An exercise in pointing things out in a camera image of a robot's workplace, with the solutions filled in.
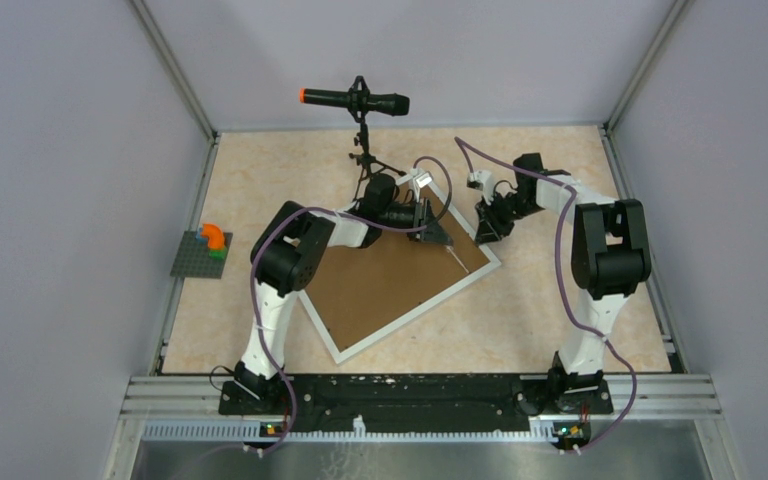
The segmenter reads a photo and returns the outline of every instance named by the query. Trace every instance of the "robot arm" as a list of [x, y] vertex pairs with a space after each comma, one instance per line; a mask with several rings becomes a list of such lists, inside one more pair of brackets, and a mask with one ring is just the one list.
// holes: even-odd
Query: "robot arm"
[[[285, 218], [302, 208], [287, 202], [272, 220], [261, 239], [255, 244], [252, 258], [263, 240]], [[304, 214], [283, 232], [284, 238], [267, 247], [258, 272], [255, 293], [260, 309], [263, 338], [266, 348], [278, 365], [284, 365], [284, 341], [290, 325], [290, 315], [299, 292], [313, 279], [316, 268], [327, 247], [363, 245], [369, 227], [358, 220], [319, 212]], [[293, 246], [287, 240], [298, 240]], [[266, 382], [278, 370], [270, 362], [260, 343], [257, 322], [252, 323], [246, 351], [235, 369], [239, 386], [260, 399]]]
[[[270, 384], [274, 384], [272, 380], [278, 373], [275, 364], [284, 365], [284, 342], [293, 306], [299, 292], [313, 279], [325, 249], [335, 246], [366, 248], [379, 238], [379, 228], [369, 227], [358, 218], [402, 229], [425, 226], [421, 231], [409, 233], [408, 239], [452, 244], [451, 237], [442, 226], [433, 222], [434, 212], [428, 199], [418, 195], [419, 189], [430, 182], [427, 172], [414, 168], [400, 180], [416, 192], [411, 202], [394, 200], [396, 180], [393, 177], [373, 175], [363, 198], [347, 212], [351, 215], [344, 216], [339, 212], [304, 213], [284, 227], [280, 237], [266, 247], [254, 272], [261, 325], [258, 327], [254, 322], [246, 351], [234, 369], [238, 389], [257, 399], [262, 399], [270, 391]], [[302, 208], [295, 202], [286, 202], [281, 207], [255, 243], [252, 261], [266, 238]], [[259, 329], [263, 330], [264, 344], [261, 344]], [[275, 364], [270, 361], [267, 352]]]
[[[599, 194], [563, 170], [543, 168], [540, 154], [526, 154], [514, 166], [538, 173], [560, 184], [517, 172], [514, 192], [495, 191], [486, 170], [470, 174], [468, 186], [482, 191], [476, 205], [479, 227], [476, 243], [499, 241], [510, 234], [514, 221], [541, 210], [560, 215], [576, 190], [574, 208], [564, 221], [573, 224], [571, 266], [579, 287], [574, 315], [583, 325], [608, 337], [629, 295], [651, 271], [643, 206], [637, 200], [617, 200]], [[620, 238], [608, 244], [607, 235]], [[596, 335], [573, 329], [555, 354], [549, 375], [550, 397], [594, 391], [602, 383], [605, 344]]]

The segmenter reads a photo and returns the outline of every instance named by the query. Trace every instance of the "microphone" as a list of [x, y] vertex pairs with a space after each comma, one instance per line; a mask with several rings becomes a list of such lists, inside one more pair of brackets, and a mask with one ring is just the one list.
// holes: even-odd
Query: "microphone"
[[410, 110], [410, 98], [390, 93], [387, 95], [373, 95], [371, 93], [355, 96], [354, 92], [338, 92], [334, 90], [316, 90], [303, 88], [299, 90], [299, 101], [311, 105], [324, 105], [326, 107], [340, 107], [352, 110], [353, 97], [356, 98], [356, 109], [360, 112], [381, 112], [392, 117], [401, 117]]

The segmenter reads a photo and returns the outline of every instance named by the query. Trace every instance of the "wooden board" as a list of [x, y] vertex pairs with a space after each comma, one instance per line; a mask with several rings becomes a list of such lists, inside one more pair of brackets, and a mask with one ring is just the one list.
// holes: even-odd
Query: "wooden board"
[[[434, 212], [440, 212], [443, 200], [435, 191], [439, 192], [436, 186], [434, 190], [423, 188], [421, 196], [431, 201]], [[440, 219], [452, 237], [451, 250], [412, 242], [405, 234], [383, 232], [368, 248], [326, 251], [314, 280], [305, 289], [305, 306], [321, 327], [318, 330], [336, 362], [347, 360], [415, 320], [498, 266], [495, 255], [475, 245], [473, 233], [467, 231], [469, 224], [458, 218], [465, 224], [450, 206]]]

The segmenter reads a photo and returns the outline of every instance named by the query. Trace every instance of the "microphone stand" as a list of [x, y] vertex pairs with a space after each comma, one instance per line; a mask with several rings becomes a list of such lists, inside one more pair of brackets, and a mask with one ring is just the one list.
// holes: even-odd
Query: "microphone stand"
[[[360, 124], [360, 131], [355, 135], [355, 146], [360, 146], [363, 153], [349, 153], [349, 158], [355, 160], [357, 165], [360, 165], [361, 172], [360, 178], [358, 178], [357, 189], [355, 190], [355, 198], [358, 200], [358, 193], [360, 193], [360, 184], [366, 180], [369, 180], [373, 175], [379, 174], [385, 170], [392, 170], [399, 176], [406, 175], [406, 172], [397, 168], [391, 167], [386, 163], [375, 158], [374, 155], [369, 153], [369, 127], [366, 125], [366, 114], [369, 112], [367, 107], [367, 99], [369, 98], [369, 87], [366, 86], [366, 81], [362, 75], [355, 77], [354, 83], [349, 88], [349, 96], [351, 98], [349, 103], [349, 113], [352, 118]], [[372, 170], [372, 165], [379, 165], [376, 171]]]

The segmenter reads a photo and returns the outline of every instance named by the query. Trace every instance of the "table surface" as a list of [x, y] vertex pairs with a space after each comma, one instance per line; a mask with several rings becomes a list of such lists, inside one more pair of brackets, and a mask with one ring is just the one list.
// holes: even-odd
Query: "table surface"
[[[286, 200], [339, 208], [354, 193], [359, 167], [349, 160], [354, 130], [223, 134], [201, 221], [234, 233], [221, 280], [186, 279], [166, 352], [165, 373], [204, 373], [236, 364], [252, 326], [249, 252]], [[371, 151], [408, 169], [422, 155], [440, 159], [454, 186], [453, 205], [477, 223], [479, 192], [466, 188], [467, 166], [453, 138], [511, 162], [540, 152], [549, 169], [564, 169], [590, 188], [616, 196], [598, 129], [580, 127], [488, 127], [376, 129]], [[513, 173], [472, 156], [476, 169], [498, 179]], [[435, 181], [445, 179], [429, 164]], [[341, 365], [299, 302], [285, 348], [293, 373], [469, 373], [545, 372], [572, 327], [563, 311], [553, 266], [557, 216], [541, 212], [520, 220], [513, 233], [490, 248], [502, 266], [410, 324]], [[562, 254], [567, 291], [571, 228]], [[655, 314], [644, 285], [638, 287], [614, 326], [617, 350], [639, 371], [669, 371]], [[610, 355], [605, 370], [625, 371]]]

